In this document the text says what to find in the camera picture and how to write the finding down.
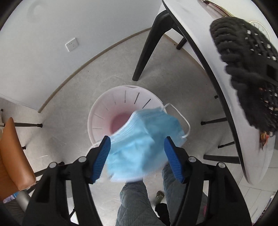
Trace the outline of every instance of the black knitted bag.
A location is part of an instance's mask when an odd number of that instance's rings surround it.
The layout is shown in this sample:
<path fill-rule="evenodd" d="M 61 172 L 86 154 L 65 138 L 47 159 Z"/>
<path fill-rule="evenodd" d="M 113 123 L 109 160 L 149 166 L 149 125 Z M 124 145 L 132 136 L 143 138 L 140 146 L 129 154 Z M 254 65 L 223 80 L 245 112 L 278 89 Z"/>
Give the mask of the black knitted bag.
<path fill-rule="evenodd" d="M 249 124 L 274 133 L 278 129 L 277 50 L 257 28 L 236 17 L 213 21 L 210 33 L 227 63 L 226 72 Z"/>

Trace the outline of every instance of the black table leg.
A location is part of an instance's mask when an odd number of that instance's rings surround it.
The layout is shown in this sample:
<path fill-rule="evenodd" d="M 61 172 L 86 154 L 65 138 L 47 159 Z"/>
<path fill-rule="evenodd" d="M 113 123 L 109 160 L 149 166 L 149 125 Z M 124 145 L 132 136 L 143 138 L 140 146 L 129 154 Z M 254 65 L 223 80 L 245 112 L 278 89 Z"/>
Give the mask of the black table leg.
<path fill-rule="evenodd" d="M 220 118 L 220 119 L 215 119 L 215 120 L 211 120 L 211 121 L 201 121 L 201 125 L 205 125 L 205 124 L 211 124 L 211 123 L 217 123 L 217 122 L 226 122 L 227 118 Z"/>
<path fill-rule="evenodd" d="M 187 42 L 186 38 L 183 37 L 180 43 L 177 45 L 176 49 L 180 50 L 186 42 Z"/>
<path fill-rule="evenodd" d="M 211 160 L 215 162 L 240 164 L 239 157 L 234 157 L 234 156 L 219 156 L 219 155 L 205 154 L 203 156 L 203 159 Z"/>
<path fill-rule="evenodd" d="M 15 122 L 14 126 L 16 127 L 40 127 L 42 128 L 42 124 L 31 124 L 31 123 L 21 123 L 21 122 Z"/>
<path fill-rule="evenodd" d="M 227 143 L 227 144 L 222 144 L 222 145 L 219 145 L 218 148 L 223 148 L 223 147 L 227 147 L 227 146 L 230 146 L 230 145 L 233 145 L 235 144 L 234 141 L 230 142 L 230 143 Z"/>
<path fill-rule="evenodd" d="M 155 18 L 153 26 L 150 30 L 150 33 L 147 37 L 146 43 L 138 60 L 136 69 L 134 71 L 132 77 L 133 81 L 138 81 L 159 40 L 164 35 L 164 33 L 171 30 L 171 28 L 174 28 L 175 30 L 178 29 L 169 13 L 164 10 Z"/>

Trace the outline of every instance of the white plastic bucket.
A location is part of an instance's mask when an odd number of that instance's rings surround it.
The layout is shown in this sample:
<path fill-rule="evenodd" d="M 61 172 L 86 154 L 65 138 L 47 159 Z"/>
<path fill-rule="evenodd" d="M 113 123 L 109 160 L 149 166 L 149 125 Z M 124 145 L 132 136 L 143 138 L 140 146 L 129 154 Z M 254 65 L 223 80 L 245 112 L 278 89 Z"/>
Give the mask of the white plastic bucket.
<path fill-rule="evenodd" d="M 93 146 L 105 135 L 121 128 L 140 109 L 163 107 L 162 101 L 147 89 L 135 85 L 117 86 L 104 92 L 93 104 L 88 117 L 88 133 Z"/>

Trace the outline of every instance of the electrical socket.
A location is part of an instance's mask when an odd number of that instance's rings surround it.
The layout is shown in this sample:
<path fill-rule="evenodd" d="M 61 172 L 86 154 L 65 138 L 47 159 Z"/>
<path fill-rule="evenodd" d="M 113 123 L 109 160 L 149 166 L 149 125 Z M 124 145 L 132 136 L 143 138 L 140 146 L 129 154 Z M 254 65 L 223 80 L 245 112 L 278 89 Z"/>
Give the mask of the electrical socket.
<path fill-rule="evenodd" d="M 74 39 L 72 39 L 71 41 L 69 41 L 69 42 L 66 44 L 66 47 L 67 47 L 67 49 L 68 49 L 69 52 L 73 51 L 75 48 L 78 47 L 77 39 L 74 38 Z"/>

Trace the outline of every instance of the baseboard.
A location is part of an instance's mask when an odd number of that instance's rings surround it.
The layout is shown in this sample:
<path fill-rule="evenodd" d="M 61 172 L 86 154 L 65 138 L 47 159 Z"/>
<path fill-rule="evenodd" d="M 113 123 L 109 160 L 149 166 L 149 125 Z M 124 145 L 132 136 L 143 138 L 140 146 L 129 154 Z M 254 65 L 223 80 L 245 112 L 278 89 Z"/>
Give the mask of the baseboard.
<path fill-rule="evenodd" d="M 113 44 L 112 46 L 109 46 L 107 49 L 103 50 L 102 52 L 100 52 L 99 54 L 95 55 L 93 58 L 91 58 L 90 60 L 88 60 L 86 63 L 84 63 L 80 68 L 78 68 L 75 72 L 73 72 L 65 81 L 63 81 L 63 83 L 49 96 L 49 98 L 46 100 L 46 102 L 44 102 L 44 104 L 41 106 L 41 108 L 38 110 L 38 113 L 41 113 L 42 110 L 45 108 L 45 106 L 49 103 L 49 101 L 60 91 L 60 89 L 63 88 L 63 86 L 65 84 L 68 83 L 69 80 L 71 80 L 76 74 L 78 74 L 83 68 L 85 68 L 87 65 L 89 65 L 91 62 L 93 62 L 95 59 L 97 59 L 98 57 L 100 57 L 101 55 L 103 55 L 104 53 L 108 52 L 109 50 L 113 49 L 114 47 L 116 47 L 117 45 L 141 34 L 144 33 L 145 31 L 150 30 L 151 28 L 147 28 L 144 29 L 142 31 L 139 31 L 137 33 L 134 33 L 124 39 L 122 39 L 121 41 Z"/>

